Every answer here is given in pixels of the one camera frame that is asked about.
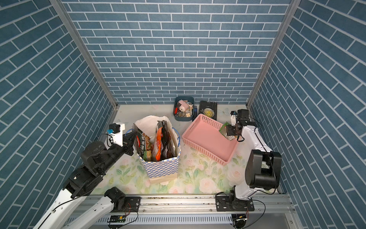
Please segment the green small condiment packet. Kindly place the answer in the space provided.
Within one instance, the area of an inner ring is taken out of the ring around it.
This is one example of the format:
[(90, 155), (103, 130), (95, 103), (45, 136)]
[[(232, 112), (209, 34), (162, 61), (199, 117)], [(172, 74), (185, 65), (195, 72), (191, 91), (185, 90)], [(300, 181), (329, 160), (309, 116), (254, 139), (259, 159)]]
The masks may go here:
[(225, 122), (221, 128), (219, 129), (219, 132), (229, 141), (234, 140), (235, 138), (237, 138), (237, 136), (228, 136), (226, 134), (226, 126), (229, 125), (229, 122)]

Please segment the orange red condiment packet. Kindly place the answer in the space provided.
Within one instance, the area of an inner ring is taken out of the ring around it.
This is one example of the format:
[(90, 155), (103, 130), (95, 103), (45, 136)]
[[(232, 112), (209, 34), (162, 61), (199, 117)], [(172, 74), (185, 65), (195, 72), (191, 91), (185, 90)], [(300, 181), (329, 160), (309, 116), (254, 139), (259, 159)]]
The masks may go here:
[(154, 162), (161, 161), (161, 155), (163, 150), (162, 137), (163, 137), (163, 128), (159, 127), (157, 128), (155, 141), (153, 144), (152, 159)]

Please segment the pink plastic basket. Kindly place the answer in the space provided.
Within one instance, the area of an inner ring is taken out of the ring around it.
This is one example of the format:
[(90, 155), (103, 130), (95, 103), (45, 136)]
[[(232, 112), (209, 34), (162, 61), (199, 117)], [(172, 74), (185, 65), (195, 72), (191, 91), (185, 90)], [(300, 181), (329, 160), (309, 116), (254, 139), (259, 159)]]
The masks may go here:
[(238, 142), (225, 138), (219, 131), (222, 126), (222, 123), (199, 114), (183, 133), (183, 141), (225, 166), (231, 161)]

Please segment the white condiment packet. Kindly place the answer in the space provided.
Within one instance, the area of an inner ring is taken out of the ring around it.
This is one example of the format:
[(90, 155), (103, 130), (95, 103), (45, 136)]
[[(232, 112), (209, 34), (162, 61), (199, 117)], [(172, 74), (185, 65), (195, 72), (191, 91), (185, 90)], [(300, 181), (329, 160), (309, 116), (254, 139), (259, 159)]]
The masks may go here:
[(181, 143), (180, 143), (180, 134), (179, 132), (171, 127), (169, 129), (169, 133), (170, 133), (170, 143), (171, 143), (171, 150), (172, 150), (172, 156), (173, 157), (179, 157), (179, 154), (181, 152)]

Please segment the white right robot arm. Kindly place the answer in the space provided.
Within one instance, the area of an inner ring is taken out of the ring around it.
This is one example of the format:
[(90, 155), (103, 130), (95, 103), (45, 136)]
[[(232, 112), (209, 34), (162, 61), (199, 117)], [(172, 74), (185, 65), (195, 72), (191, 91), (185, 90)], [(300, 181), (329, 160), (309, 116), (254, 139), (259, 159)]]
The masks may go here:
[(274, 194), (280, 181), (280, 153), (265, 143), (256, 126), (229, 125), (227, 135), (236, 136), (237, 142), (245, 142), (245, 152), (249, 153), (245, 167), (239, 163), (228, 166), (227, 179), (233, 186), (230, 201), (249, 201), (258, 192)]

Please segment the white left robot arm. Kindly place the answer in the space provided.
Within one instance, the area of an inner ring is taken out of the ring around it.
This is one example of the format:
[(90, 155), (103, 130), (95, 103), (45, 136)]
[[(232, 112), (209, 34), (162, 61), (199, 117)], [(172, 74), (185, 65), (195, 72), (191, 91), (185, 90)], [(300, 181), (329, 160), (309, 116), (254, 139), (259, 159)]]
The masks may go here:
[(110, 134), (112, 145), (106, 148), (102, 141), (90, 143), (81, 154), (83, 164), (68, 179), (50, 208), (36, 223), (36, 229), (88, 229), (99, 219), (113, 211), (132, 211), (126, 195), (116, 187), (108, 189), (97, 203), (70, 223), (67, 219), (74, 210), (103, 181), (108, 170), (122, 157), (133, 155), (137, 133)]

